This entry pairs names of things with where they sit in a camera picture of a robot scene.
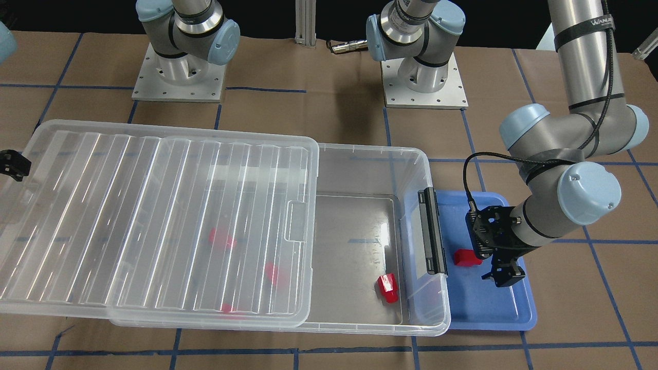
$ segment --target light blue joint cap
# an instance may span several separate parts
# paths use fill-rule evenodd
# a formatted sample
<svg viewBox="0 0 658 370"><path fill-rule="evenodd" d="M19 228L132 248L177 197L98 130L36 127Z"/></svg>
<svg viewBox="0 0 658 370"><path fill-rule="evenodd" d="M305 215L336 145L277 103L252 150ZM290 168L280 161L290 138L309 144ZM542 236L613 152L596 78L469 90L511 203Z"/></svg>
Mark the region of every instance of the light blue joint cap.
<svg viewBox="0 0 658 370"><path fill-rule="evenodd" d="M208 63L223 66L233 59L240 43L240 27L232 19L219 28L208 52Z"/></svg>
<svg viewBox="0 0 658 370"><path fill-rule="evenodd" d="M12 55L17 48L16 39L14 39L11 31L0 22L0 63L9 58L9 55Z"/></svg>
<svg viewBox="0 0 658 370"><path fill-rule="evenodd" d="M386 60L386 56L384 55L384 39L379 31L378 22L376 14L368 17L366 21L366 39L368 40L370 56L375 61L381 62Z"/></svg>
<svg viewBox="0 0 658 370"><path fill-rule="evenodd" d="M562 173L557 184L557 200L565 216L574 224L586 226L617 207L621 187L605 167L580 162Z"/></svg>
<svg viewBox="0 0 658 370"><path fill-rule="evenodd" d="M635 105L628 104L628 107L635 113L635 132L628 144L622 150L638 146L649 134L649 118L646 114Z"/></svg>
<svg viewBox="0 0 658 370"><path fill-rule="evenodd" d="M448 0L441 0L436 4L430 20L442 30L455 36L461 35L466 24L464 11L457 4Z"/></svg>
<svg viewBox="0 0 658 370"><path fill-rule="evenodd" d="M523 134L550 114L543 105L537 103L526 105L510 113L500 124L499 129L505 147L509 150Z"/></svg>
<svg viewBox="0 0 658 370"><path fill-rule="evenodd" d="M151 22L169 14L174 5L171 0L137 0L135 8L140 22Z"/></svg>

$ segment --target blue tray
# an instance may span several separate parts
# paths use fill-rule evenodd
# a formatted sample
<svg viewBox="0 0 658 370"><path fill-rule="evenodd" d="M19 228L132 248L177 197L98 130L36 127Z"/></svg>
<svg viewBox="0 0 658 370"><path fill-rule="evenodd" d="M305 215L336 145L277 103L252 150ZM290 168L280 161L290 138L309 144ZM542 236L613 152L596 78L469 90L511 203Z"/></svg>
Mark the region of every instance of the blue tray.
<svg viewBox="0 0 658 370"><path fill-rule="evenodd" d="M505 198L496 193L472 194L479 209L490 205L509 205ZM496 288L493 281L481 278L491 270L491 259L484 260L479 266L456 266L454 253L459 249L472 249L465 220L468 211L466 194L437 190L436 199L448 268L448 296L452 315L450 329L532 329L537 323L537 309L528 277L508 288ZM519 258L519 265L526 270L523 258Z"/></svg>

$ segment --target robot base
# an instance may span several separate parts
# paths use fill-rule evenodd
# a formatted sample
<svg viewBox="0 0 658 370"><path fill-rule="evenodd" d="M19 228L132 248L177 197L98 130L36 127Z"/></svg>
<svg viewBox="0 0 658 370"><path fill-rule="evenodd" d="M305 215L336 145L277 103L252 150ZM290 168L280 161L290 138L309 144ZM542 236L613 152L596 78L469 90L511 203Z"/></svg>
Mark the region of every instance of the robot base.
<svg viewBox="0 0 658 370"><path fill-rule="evenodd" d="M140 101L187 101L219 103L224 87L226 66L207 63L208 71L203 78L191 85L172 85L158 75L155 51L149 44L139 77L132 92L133 100Z"/></svg>
<svg viewBox="0 0 658 370"><path fill-rule="evenodd" d="M448 78L441 90L435 93L419 93L409 89L397 77L397 70L403 59L392 59L382 62L382 79L384 81L384 96L389 108L430 108L430 109L462 109L468 107L466 92L461 82L455 55L448 62Z"/></svg>

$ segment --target table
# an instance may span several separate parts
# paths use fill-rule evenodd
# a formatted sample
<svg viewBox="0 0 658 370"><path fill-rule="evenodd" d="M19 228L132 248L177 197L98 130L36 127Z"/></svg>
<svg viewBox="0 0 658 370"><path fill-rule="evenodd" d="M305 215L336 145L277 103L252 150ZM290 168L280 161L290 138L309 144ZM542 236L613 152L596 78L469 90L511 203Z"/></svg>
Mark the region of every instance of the table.
<svg viewBox="0 0 658 370"><path fill-rule="evenodd" d="M462 160L505 153L500 122L537 102L567 114L557 54L458 47L470 107L387 109L367 52L242 38L222 103L131 99L144 35L15 32L0 65L0 148L24 148L37 124L78 119L304 135L318 142L417 147L438 189L460 190ZM620 54L630 104L658 122L658 83ZM597 158L620 181L618 209L526 257L538 310L528 332L449 330L436 338L136 329L106 320L0 315L2 369L654 369L658 368L658 130ZM471 166L473 190L518 204L530 192L512 163Z"/></svg>

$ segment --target black cable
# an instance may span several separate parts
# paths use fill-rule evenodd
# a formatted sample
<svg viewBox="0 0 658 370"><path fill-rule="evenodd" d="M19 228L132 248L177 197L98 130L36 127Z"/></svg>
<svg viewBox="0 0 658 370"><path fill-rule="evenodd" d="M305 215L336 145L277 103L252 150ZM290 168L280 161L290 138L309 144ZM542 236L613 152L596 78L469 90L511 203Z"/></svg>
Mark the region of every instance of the black cable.
<svg viewBox="0 0 658 370"><path fill-rule="evenodd" d="M332 54L336 54L334 52L334 49L332 48L331 40L327 40L325 45L327 46L327 49L329 49L329 51L331 51Z"/></svg>
<svg viewBox="0 0 658 370"><path fill-rule="evenodd" d="M602 2L603 5L603 14L610 14L608 10L608 2L607 0L603 0ZM613 49L613 29L608 28L605 30L605 43L607 46L607 58L605 60L605 66L607 69L607 81L608 81L608 90L605 96L605 103L603 104L603 110L601 111L601 116L599 117L599 120L596 122L596 126L592 130L592 134L590 134L590 137L583 142L578 149L584 149L592 140L596 137L596 134L599 132L599 129L601 128L601 125L603 124L603 119L605 119L605 115L608 112L608 106L610 106L610 99L613 94L613 75L615 72L614 68L614 55L615 51Z"/></svg>
<svg viewBox="0 0 658 370"><path fill-rule="evenodd" d="M477 204L475 204L475 199L473 199L473 195L470 193L470 190L468 188L468 180L467 180L467 177L466 177L467 167L468 167L468 162L470 162L471 159L473 159L475 157L479 157L481 155L488 155L490 157L508 159L510 161L519 162L519 163L529 163L531 165L555 166L555 165L571 164L571 162L564 161L562 159L548 159L547 161L533 161L531 159L523 159L523 158L518 158L518 157L512 157L511 155L494 153L492 151L479 151L477 153L473 153L473 154L469 155L466 158L466 161L464 162L463 173L462 173L463 181L464 181L464 190L466 191L466 198L468 200L468 206L470 207L471 211L477 211L478 206L477 206Z"/></svg>

